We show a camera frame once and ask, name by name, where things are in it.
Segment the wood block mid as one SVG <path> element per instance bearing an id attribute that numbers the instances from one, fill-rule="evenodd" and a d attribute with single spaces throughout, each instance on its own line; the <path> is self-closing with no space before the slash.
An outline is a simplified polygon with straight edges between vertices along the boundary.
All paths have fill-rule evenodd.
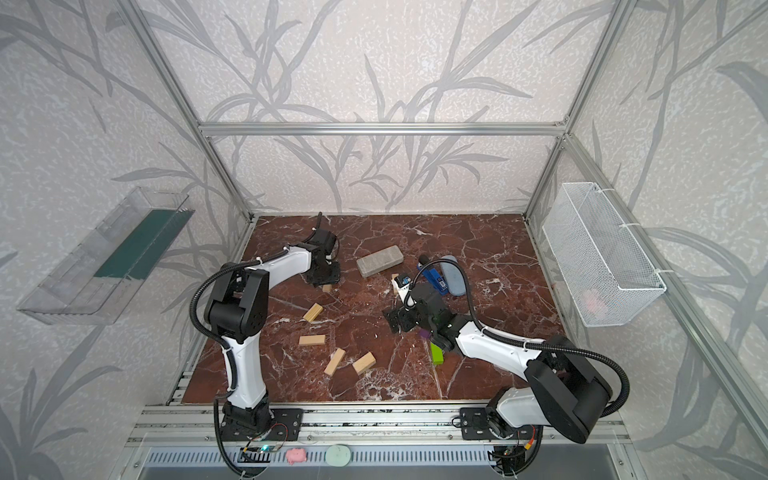
<path id="1" fill-rule="evenodd" d="M 304 313 L 303 319 L 307 322 L 314 322 L 323 310 L 324 307 L 322 305 L 315 303 Z"/>

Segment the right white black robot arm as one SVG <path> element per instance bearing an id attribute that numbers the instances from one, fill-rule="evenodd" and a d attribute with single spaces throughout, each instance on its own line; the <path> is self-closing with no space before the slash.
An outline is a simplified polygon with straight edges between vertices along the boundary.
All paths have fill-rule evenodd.
<path id="1" fill-rule="evenodd" d="M 504 440 L 523 427 L 548 426 L 584 444 L 597 421 L 629 398 L 629 378 L 617 362 L 564 336 L 531 339 L 484 327 L 469 314 L 452 312 L 428 284 L 396 278 L 392 286 L 400 304 L 384 315 L 393 332 L 418 327 L 442 351 L 485 361 L 527 384 L 500 388 L 484 407 L 490 436 Z"/>

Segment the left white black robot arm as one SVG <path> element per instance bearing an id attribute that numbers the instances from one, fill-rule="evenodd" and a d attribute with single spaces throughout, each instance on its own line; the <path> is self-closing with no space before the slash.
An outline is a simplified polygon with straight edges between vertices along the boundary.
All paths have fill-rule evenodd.
<path id="1" fill-rule="evenodd" d="M 294 276 L 314 286 L 340 280 L 337 236 L 320 227 L 302 242 L 266 258 L 226 263 L 198 287 L 189 304 L 195 329 L 219 344 L 227 368 L 223 412 L 229 423 L 257 431 L 272 421 L 261 373 L 259 338 L 268 317 L 270 290 Z"/>

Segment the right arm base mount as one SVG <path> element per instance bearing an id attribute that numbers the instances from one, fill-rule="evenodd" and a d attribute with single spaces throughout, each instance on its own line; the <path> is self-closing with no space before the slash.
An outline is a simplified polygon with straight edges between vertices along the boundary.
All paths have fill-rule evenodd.
<path id="1" fill-rule="evenodd" d="M 511 427 L 497 416 L 489 419 L 484 407 L 460 408 L 457 426 L 463 440 L 523 442 L 536 435 L 531 425 Z"/>

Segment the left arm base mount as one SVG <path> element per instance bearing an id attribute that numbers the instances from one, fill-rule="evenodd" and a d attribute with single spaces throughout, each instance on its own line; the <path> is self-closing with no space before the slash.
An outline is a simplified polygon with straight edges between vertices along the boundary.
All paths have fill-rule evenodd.
<path id="1" fill-rule="evenodd" d="M 250 423 L 246 415 L 239 419 L 225 415 L 220 427 L 222 439 L 230 441 L 296 441 L 302 426 L 304 410 L 301 408 L 277 408 L 261 413 L 256 423 Z"/>

